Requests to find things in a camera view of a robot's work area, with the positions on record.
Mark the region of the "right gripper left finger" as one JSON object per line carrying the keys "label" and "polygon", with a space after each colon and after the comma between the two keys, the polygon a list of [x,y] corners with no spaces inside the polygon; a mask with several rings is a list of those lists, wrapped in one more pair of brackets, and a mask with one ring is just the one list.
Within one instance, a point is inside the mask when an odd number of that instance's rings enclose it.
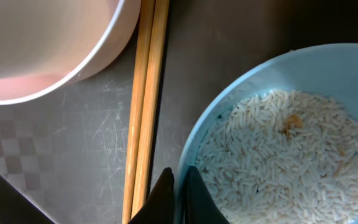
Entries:
{"label": "right gripper left finger", "polygon": [[164,168],[145,204],[129,224],[172,224],[174,181],[172,169]]}

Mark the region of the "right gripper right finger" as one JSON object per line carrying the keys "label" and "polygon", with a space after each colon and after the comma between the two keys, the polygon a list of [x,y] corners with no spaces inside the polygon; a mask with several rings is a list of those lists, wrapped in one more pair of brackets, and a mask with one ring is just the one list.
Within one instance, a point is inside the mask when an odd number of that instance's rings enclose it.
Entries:
{"label": "right gripper right finger", "polygon": [[229,224],[214,203],[195,166],[188,168],[184,190],[185,224]]}

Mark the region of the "blue bowl with rice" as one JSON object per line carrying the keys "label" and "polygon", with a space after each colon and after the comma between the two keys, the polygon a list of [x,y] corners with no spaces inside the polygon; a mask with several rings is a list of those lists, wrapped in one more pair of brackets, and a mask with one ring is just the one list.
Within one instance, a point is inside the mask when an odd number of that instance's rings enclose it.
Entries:
{"label": "blue bowl with rice", "polygon": [[175,223],[189,166],[229,223],[358,223],[358,44],[280,55],[224,89],[183,148]]}

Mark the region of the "wooden chopstick right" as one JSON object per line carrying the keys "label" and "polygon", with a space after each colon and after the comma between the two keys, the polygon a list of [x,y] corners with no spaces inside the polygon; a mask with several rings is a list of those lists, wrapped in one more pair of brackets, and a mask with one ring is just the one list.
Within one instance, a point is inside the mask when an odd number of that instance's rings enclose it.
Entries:
{"label": "wooden chopstick right", "polygon": [[131,218],[133,218],[142,208],[147,196],[155,114],[158,102],[158,89],[163,62],[169,5],[169,0],[160,0],[155,3],[147,76],[145,81]]}

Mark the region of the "wooden chopstick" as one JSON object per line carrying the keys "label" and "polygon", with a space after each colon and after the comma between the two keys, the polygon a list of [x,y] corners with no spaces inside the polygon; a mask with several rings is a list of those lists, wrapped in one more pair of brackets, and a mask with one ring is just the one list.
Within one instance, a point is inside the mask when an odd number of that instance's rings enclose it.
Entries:
{"label": "wooden chopstick", "polygon": [[129,116],[129,130],[127,138],[126,173],[122,210],[123,223],[128,223],[132,215],[137,153],[139,149],[140,126],[155,3],[155,0],[141,1],[134,78],[132,84],[131,111]]}
{"label": "wooden chopstick", "polygon": [[133,218],[142,208],[147,196],[155,114],[158,102],[158,89],[163,62],[169,5],[169,0],[160,0],[155,3],[147,76],[145,81],[131,218]]}

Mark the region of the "brown serving tray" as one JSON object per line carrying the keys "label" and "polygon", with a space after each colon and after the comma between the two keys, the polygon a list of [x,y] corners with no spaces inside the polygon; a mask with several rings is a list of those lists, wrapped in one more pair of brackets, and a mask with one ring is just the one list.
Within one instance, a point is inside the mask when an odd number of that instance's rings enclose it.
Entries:
{"label": "brown serving tray", "polygon": [[[120,223],[136,36],[106,69],[0,106],[0,220]],[[149,182],[176,169],[210,102],[291,50],[358,42],[358,1],[171,1]]]}

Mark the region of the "wooden chopstick left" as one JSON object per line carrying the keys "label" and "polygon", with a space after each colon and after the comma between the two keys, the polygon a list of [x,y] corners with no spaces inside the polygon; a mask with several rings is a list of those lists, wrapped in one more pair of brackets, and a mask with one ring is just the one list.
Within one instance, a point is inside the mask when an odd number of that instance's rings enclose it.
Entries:
{"label": "wooden chopstick left", "polygon": [[122,210],[123,223],[128,223],[132,215],[137,153],[139,149],[140,126],[155,3],[155,0],[141,1],[134,78],[132,84],[131,111],[129,116],[129,130],[127,138],[126,173]]}

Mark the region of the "pink bowl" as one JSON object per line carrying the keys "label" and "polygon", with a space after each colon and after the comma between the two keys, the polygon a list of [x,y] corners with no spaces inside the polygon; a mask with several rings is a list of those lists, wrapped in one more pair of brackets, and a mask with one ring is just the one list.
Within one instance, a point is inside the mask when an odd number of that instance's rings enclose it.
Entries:
{"label": "pink bowl", "polygon": [[0,0],[0,105],[88,78],[127,45],[140,0]]}

